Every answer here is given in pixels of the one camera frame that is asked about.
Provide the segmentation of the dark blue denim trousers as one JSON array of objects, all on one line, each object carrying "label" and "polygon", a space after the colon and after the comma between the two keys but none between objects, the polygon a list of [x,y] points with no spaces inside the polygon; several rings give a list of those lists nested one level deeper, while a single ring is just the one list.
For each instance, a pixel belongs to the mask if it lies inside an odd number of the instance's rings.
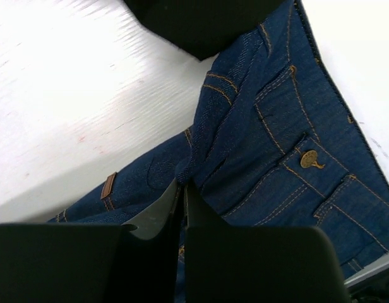
[{"label": "dark blue denim trousers", "polygon": [[215,55],[190,127],[52,221],[120,225],[173,181],[184,207],[174,302],[187,302],[189,183],[229,225],[320,229],[343,280],[389,253],[389,185],[321,61],[301,1],[285,1]]}]

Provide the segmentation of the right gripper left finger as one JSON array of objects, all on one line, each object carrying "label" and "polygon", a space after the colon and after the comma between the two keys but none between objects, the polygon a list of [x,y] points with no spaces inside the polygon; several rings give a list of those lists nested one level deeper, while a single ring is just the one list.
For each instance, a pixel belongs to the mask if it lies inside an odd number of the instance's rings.
[{"label": "right gripper left finger", "polygon": [[121,225],[0,224],[0,302],[172,302],[181,188]]}]

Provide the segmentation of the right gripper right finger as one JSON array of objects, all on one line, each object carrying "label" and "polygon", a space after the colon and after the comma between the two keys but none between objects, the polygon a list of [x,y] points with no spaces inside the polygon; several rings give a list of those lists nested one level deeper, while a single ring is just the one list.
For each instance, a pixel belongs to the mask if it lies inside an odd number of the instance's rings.
[{"label": "right gripper right finger", "polygon": [[229,225],[184,189],[187,302],[349,302],[334,248],[316,227]]}]

